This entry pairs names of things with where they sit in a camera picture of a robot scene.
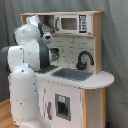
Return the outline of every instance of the faucet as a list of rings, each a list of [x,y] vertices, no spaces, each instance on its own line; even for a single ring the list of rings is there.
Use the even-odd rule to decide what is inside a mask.
[[[87,52],[87,51],[82,51],[82,52],[79,54],[78,63],[77,63],[77,65],[76,65],[76,68],[77,68],[78,70],[84,70],[84,69],[86,69],[87,63],[86,63],[86,62],[85,62],[85,64],[82,64],[82,63],[81,63],[81,57],[82,57],[83,54],[88,55],[89,58],[90,58],[90,64],[91,64],[91,65],[94,65],[94,60],[93,60],[92,55],[91,55],[89,52]]]

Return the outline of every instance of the microwave window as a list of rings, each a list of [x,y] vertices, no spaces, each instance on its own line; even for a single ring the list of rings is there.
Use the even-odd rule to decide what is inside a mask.
[[[76,18],[61,18],[62,29],[65,30],[77,30]]]

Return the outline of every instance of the play kitchen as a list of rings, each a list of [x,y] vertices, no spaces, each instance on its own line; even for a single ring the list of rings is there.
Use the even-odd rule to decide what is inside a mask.
[[[21,14],[22,24],[30,15]],[[105,88],[114,76],[102,71],[102,12],[37,15],[54,30],[60,54],[51,67],[36,73],[41,114],[52,128],[105,128]]]

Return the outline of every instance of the oven door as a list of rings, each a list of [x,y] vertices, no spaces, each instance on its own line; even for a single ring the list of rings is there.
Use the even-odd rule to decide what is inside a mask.
[[[79,33],[79,15],[56,15],[56,33]]]

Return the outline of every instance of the wooden panel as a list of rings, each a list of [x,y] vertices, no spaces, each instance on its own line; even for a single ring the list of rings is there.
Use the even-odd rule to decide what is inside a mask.
[[[101,89],[101,128],[106,124],[106,88]]]
[[[25,13],[21,15],[76,15],[76,14],[96,14],[101,13],[102,11],[81,11],[81,12],[50,12],[50,13]]]
[[[102,128],[101,121],[101,89],[91,89],[89,90],[90,128]]]
[[[94,53],[95,74],[98,74],[102,70],[101,20],[102,20],[101,13],[93,15],[93,37],[95,37],[95,53]]]
[[[44,16],[44,24],[51,28],[55,28],[55,20],[53,15]]]
[[[22,16],[21,16],[22,25],[26,24],[26,18],[27,18],[28,16],[29,16],[29,15],[22,15]]]
[[[83,98],[83,128],[89,128],[89,92],[82,89]]]

